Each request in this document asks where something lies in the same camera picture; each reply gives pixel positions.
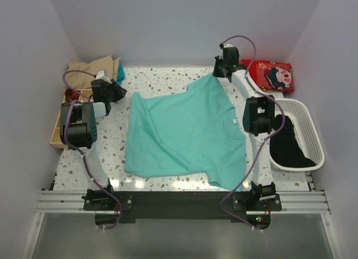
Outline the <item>mint green t shirt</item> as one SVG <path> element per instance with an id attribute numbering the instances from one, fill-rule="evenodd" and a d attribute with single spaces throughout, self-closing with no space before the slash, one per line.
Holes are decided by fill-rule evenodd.
<path id="1" fill-rule="evenodd" d="M 219 80 L 208 74 L 182 93 L 131 98 L 125 170 L 139 177 L 205 173 L 237 189 L 246 171 L 246 137 Z"/>

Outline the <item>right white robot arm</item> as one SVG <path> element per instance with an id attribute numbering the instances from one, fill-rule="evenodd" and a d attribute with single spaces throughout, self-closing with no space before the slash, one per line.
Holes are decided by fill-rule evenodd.
<path id="1" fill-rule="evenodd" d="M 239 64 L 239 52 L 235 46 L 220 44 L 222 55 L 215 57 L 213 76 L 226 78 L 246 100 L 242 125 L 252 147 L 253 158 L 249 173 L 252 174 L 251 189 L 241 202 L 246 207 L 262 210 L 269 200 L 276 197 L 276 187 L 271 173 L 270 138 L 277 101 L 265 94 Z"/>

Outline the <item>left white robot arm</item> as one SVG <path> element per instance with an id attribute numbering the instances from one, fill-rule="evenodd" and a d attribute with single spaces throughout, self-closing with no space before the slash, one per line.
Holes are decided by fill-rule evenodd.
<path id="1" fill-rule="evenodd" d="M 96 119 L 109 115 L 111 104 L 123 99 L 126 89 L 115 80 L 102 77 L 91 82 L 91 91 L 91 95 L 87 96 L 79 90 L 69 90 L 71 97 L 60 109 L 59 135 L 63 144 L 79 153 L 89 196 L 97 195 L 97 205 L 103 210 L 110 210 L 115 206 L 116 196 L 98 156 Z"/>

